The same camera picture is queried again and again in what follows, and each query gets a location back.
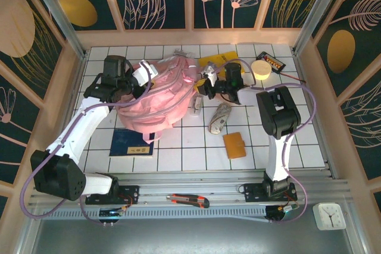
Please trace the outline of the clear plastic stationery case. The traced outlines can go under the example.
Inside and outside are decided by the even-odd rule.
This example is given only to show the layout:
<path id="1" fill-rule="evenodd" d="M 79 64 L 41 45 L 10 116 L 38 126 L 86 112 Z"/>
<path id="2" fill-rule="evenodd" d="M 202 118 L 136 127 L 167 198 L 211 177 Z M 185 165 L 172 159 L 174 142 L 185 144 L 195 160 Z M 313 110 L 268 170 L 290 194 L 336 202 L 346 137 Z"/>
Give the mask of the clear plastic stationery case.
<path id="1" fill-rule="evenodd" d="M 202 107 L 203 107 L 203 101 L 204 101 L 204 97 L 202 95 L 198 93 L 193 95 L 190 101 L 190 108 L 189 108 L 189 114 L 191 116 L 197 117 L 201 113 Z"/>

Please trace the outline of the yellow book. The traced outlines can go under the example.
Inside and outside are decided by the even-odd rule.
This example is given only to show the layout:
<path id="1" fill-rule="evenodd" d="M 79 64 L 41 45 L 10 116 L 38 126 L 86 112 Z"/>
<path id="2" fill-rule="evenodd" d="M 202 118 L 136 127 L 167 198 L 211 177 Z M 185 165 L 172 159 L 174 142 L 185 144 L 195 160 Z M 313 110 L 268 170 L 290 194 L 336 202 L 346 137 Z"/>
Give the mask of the yellow book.
<path id="1" fill-rule="evenodd" d="M 199 65 L 198 72 L 201 73 L 209 63 L 212 63 L 215 68 L 220 68 L 225 62 L 232 59 L 238 59 L 238 55 L 235 51 L 202 57 L 197 60 Z"/>

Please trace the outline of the patterned pencil case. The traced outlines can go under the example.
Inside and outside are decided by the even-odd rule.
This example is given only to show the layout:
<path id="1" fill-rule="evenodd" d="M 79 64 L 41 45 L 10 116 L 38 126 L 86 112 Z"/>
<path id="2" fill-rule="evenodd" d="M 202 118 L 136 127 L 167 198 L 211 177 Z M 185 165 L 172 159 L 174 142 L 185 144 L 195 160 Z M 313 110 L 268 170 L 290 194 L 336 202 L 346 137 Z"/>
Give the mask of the patterned pencil case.
<path id="1" fill-rule="evenodd" d="M 222 103 L 217 107 L 208 125 L 208 131 L 211 134 L 221 133 L 224 125 L 226 124 L 229 118 L 231 110 L 232 110 L 232 107 L 225 103 Z"/>

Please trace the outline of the pink backpack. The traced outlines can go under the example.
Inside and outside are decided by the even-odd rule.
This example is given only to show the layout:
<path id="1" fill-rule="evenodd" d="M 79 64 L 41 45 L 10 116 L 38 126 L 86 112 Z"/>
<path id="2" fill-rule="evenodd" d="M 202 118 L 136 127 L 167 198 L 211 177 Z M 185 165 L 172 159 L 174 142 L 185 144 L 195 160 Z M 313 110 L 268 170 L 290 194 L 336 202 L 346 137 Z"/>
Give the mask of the pink backpack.
<path id="1" fill-rule="evenodd" d="M 188 110 L 196 90 L 198 66 L 193 58 L 172 56 L 151 64 L 158 71 L 149 92 L 131 106 L 116 106 L 125 128 L 142 134 L 143 140 L 159 140 L 165 129 L 172 128 Z"/>

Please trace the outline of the orange wallet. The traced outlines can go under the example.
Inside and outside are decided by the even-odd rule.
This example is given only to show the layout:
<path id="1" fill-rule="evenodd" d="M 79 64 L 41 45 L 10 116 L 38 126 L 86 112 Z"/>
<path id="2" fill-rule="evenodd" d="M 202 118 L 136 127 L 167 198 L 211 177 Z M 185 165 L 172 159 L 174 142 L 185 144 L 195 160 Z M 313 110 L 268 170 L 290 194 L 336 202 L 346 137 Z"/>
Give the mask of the orange wallet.
<path id="1" fill-rule="evenodd" d="M 240 132 L 225 134 L 223 140 L 229 159 L 246 157 L 245 142 Z"/>

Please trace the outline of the dark blue book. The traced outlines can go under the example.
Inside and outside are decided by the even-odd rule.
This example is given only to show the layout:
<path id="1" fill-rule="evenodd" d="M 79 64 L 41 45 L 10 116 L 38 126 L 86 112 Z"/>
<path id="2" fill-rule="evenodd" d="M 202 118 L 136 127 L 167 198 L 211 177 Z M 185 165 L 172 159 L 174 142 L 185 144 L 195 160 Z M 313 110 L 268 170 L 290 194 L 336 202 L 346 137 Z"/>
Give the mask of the dark blue book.
<path id="1" fill-rule="evenodd" d="M 143 134 L 125 128 L 115 129 L 110 148 L 111 157 L 152 158 L 154 143 L 147 143 Z"/>

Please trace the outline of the orange black utility knife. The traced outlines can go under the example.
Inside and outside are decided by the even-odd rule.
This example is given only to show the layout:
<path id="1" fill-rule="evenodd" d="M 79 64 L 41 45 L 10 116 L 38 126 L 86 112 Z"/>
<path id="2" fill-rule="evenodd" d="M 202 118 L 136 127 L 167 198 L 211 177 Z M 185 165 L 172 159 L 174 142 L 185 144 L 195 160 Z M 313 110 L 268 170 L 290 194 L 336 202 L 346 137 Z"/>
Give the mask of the orange black utility knife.
<path id="1" fill-rule="evenodd" d="M 209 208 L 210 202 L 207 198 L 198 195 L 188 195 L 188 194 L 172 194 L 167 195 L 166 199 L 178 204 L 196 206 L 198 208 Z"/>

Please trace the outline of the white square clock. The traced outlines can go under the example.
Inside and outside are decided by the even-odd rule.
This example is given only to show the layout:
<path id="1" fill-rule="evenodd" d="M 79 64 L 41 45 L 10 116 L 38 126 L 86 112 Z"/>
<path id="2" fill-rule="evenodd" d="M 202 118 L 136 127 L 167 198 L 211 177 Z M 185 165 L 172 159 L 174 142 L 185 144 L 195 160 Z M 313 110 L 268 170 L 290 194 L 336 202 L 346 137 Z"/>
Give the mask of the white square clock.
<path id="1" fill-rule="evenodd" d="M 318 203 L 313 206 L 317 228 L 321 231 L 346 229 L 345 218 L 338 203 Z"/>

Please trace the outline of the aluminium corner post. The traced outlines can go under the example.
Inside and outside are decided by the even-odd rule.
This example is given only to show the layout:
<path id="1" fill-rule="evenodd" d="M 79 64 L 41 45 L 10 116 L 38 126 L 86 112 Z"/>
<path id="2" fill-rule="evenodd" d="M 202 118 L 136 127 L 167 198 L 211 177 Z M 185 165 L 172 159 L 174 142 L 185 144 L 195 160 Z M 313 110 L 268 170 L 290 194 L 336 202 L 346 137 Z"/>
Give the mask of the aluminium corner post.
<path id="1" fill-rule="evenodd" d="M 301 32 L 292 48 L 293 55 L 295 57 L 298 57 L 303 51 L 303 49 L 305 48 L 318 22 L 322 18 L 323 14 L 327 10 L 331 2 L 332 0 L 316 0 L 315 1 L 301 29 Z"/>
<path id="2" fill-rule="evenodd" d="M 43 0 L 44 3 L 49 8 L 50 12 L 52 13 L 53 18 L 55 18 L 58 26 L 66 36 L 66 39 L 68 40 L 69 44 L 75 51 L 76 55 L 80 59 L 86 58 L 86 49 L 83 47 L 83 45 L 80 43 L 79 38 L 76 35 L 76 32 L 69 22 L 68 18 L 66 17 L 63 9 L 61 8 L 60 3 L 58 0 Z"/>

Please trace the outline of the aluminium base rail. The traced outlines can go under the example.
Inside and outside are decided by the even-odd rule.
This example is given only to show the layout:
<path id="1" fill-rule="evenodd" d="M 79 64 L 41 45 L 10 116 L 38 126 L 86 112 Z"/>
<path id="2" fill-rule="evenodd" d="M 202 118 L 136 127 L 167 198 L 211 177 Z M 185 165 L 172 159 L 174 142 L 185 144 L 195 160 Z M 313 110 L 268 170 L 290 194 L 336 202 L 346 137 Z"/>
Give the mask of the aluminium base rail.
<path id="1" fill-rule="evenodd" d="M 352 202 L 346 180 L 334 179 L 328 169 L 292 170 L 302 184 L 296 187 L 298 202 Z M 172 193 L 206 197 L 212 206 L 242 205 L 242 185 L 261 183 L 262 170 L 174 171 L 117 174 L 121 185 L 139 186 L 139 206 L 168 206 L 166 196 Z"/>

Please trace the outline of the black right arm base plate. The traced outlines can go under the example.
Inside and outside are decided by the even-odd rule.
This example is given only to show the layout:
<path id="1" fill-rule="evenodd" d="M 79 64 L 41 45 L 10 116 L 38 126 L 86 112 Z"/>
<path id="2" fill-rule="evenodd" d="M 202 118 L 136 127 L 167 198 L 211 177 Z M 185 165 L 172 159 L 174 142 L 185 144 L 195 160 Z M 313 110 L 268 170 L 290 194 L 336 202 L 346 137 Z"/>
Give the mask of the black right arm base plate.
<path id="1" fill-rule="evenodd" d="M 243 185 L 245 202 L 287 202 L 298 200 L 294 183 L 290 183 L 289 188 L 284 192 L 270 196 L 262 183 L 247 183 Z"/>

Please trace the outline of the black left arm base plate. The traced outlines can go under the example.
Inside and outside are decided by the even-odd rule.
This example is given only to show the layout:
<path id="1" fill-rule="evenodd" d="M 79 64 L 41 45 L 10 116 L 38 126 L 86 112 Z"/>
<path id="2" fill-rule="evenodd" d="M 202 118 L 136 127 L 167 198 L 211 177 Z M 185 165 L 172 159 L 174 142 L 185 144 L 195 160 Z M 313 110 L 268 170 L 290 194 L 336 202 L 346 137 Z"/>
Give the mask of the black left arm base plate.
<path id="1" fill-rule="evenodd" d="M 105 195 L 93 194 L 85 199 L 86 205 L 134 205 L 138 203 L 139 186 L 114 186 Z"/>

